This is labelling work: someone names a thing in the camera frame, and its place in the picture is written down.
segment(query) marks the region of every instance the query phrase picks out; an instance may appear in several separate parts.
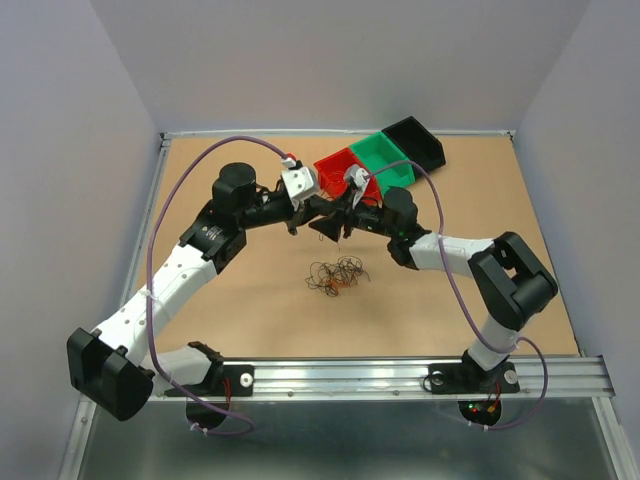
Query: gray wall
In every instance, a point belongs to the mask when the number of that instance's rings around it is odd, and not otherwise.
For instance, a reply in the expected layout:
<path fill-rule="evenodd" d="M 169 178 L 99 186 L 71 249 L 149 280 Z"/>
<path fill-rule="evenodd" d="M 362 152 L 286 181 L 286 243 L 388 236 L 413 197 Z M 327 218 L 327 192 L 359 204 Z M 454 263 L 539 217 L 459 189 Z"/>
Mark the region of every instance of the gray wall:
<path fill-rule="evenodd" d="M 65 341 L 116 307 L 156 128 L 86 0 L 0 2 L 0 478 L 57 478 Z"/>
<path fill-rule="evenodd" d="M 161 131 L 513 128 L 588 0 L 91 0 Z"/>
<path fill-rule="evenodd" d="M 515 145 L 578 341 L 640 458 L 640 2 L 594 0 Z"/>

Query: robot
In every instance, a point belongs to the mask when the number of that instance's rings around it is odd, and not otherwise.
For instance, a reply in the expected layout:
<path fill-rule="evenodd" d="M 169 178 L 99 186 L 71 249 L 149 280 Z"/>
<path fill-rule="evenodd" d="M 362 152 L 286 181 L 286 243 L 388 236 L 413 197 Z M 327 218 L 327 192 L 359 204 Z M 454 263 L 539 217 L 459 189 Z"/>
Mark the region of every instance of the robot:
<path fill-rule="evenodd" d="M 153 276 L 153 293 L 145 285 L 92 331 L 78 328 L 71 334 L 67 354 L 75 389 L 120 421 L 134 416 L 151 395 L 219 392 L 224 358 L 218 352 L 191 342 L 176 352 L 155 354 L 149 340 L 192 295 L 224 272 L 246 247 L 248 230 L 275 223 L 284 223 L 291 235 L 308 225 L 336 242 L 354 230 L 382 235 L 389 239 L 388 253 L 400 267 L 475 279 L 488 318 L 460 361 L 439 363 L 436 372 L 417 379 L 431 394 L 486 393 L 500 383 L 505 369 L 514 369 L 507 360 L 519 332 L 558 293 L 551 274 L 519 235 L 446 237 L 418 224 L 418 208 L 404 188 L 390 188 L 381 205 L 363 202 L 369 172 L 357 165 L 345 173 L 344 193 L 329 200 L 318 195 L 315 174 L 302 162 L 289 155 L 281 162 L 284 170 L 273 190 L 256 182 L 250 165 L 225 165 L 213 182 L 212 198 Z M 236 381 L 250 387 L 252 377 L 239 376 Z M 502 387 L 519 390 L 516 382 L 503 382 Z M 203 400 L 199 403 L 206 406 Z M 462 408 L 461 412 L 484 425 L 494 424 L 499 415 L 465 413 Z M 217 427 L 224 417 L 209 418 L 208 427 Z"/>

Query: tangled wire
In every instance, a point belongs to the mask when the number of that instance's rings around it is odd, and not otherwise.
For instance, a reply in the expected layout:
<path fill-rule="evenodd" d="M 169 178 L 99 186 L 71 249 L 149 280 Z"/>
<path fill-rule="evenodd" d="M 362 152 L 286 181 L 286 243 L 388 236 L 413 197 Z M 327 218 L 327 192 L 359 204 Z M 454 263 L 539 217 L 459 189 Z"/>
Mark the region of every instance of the tangled wire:
<path fill-rule="evenodd" d="M 362 268 L 358 257 L 340 257 L 336 263 L 313 262 L 309 267 L 309 277 L 305 279 L 312 290 L 321 290 L 329 297 L 337 297 L 339 290 L 358 284 L 358 278 L 369 274 Z"/>

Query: robotic arm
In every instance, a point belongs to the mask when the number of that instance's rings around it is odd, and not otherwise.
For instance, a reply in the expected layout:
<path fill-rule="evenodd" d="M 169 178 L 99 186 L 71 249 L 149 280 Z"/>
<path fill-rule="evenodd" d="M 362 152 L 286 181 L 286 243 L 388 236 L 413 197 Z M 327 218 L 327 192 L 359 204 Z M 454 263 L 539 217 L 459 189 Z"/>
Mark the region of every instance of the robotic arm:
<path fill-rule="evenodd" d="M 381 206 L 366 205 L 360 199 L 367 172 L 354 165 L 345 174 L 346 191 L 330 201 L 316 195 L 319 187 L 309 168 L 291 158 L 283 159 L 283 164 L 287 169 L 273 191 L 256 183 L 250 165 L 232 163 L 221 169 L 212 199 L 153 277 L 154 335 L 245 247 L 251 228 L 284 222 L 295 235 L 299 226 L 309 224 L 334 241 L 359 229 L 388 237 L 388 251 L 400 266 L 444 270 L 440 237 L 417 223 L 418 209 L 407 190 L 391 188 Z M 432 392 L 479 391 L 495 381 L 507 349 L 527 320 L 556 295 L 557 285 L 514 233 L 495 240 L 442 237 L 442 243 L 449 269 L 476 280 L 489 310 L 482 335 L 495 348 L 475 341 L 462 358 L 463 379 L 459 375 L 455 382 L 432 379 Z M 509 270 L 515 275 L 509 276 Z M 171 388 L 147 355 L 148 296 L 144 286 L 91 332 L 79 328 L 67 341 L 72 385 L 119 420 L 135 415 L 151 394 Z M 171 378 L 183 385 L 206 379 L 215 383 L 221 372 L 220 354 L 199 342 L 158 358 Z"/>

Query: black bin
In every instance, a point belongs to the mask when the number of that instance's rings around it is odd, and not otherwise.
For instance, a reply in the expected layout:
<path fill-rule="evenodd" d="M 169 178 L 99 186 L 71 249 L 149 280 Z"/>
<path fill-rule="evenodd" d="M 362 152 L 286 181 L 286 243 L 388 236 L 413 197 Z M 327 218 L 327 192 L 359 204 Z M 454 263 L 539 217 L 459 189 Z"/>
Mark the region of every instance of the black bin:
<path fill-rule="evenodd" d="M 414 117 L 394 123 L 382 130 L 396 146 L 427 172 L 444 165 L 444 149 L 440 141 Z M 422 175 L 414 167 L 416 180 Z"/>

